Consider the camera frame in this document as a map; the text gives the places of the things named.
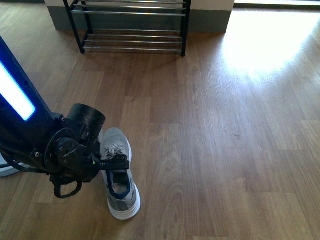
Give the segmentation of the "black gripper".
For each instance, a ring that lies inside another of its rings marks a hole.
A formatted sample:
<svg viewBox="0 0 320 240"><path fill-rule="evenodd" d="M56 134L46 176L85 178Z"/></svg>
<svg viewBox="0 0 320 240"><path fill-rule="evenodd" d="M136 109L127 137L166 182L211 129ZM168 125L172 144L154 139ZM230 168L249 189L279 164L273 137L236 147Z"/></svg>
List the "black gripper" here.
<svg viewBox="0 0 320 240"><path fill-rule="evenodd" d="M96 139L93 140L95 147L100 147L101 143ZM88 153L87 148L75 142L73 139L62 138L58 145L55 146L53 156L54 160L62 164L63 169L50 176L53 184L70 184L77 182L90 182L96 177L99 171L106 170L128 170L130 162L122 158L121 160L103 159L97 149Z"/></svg>

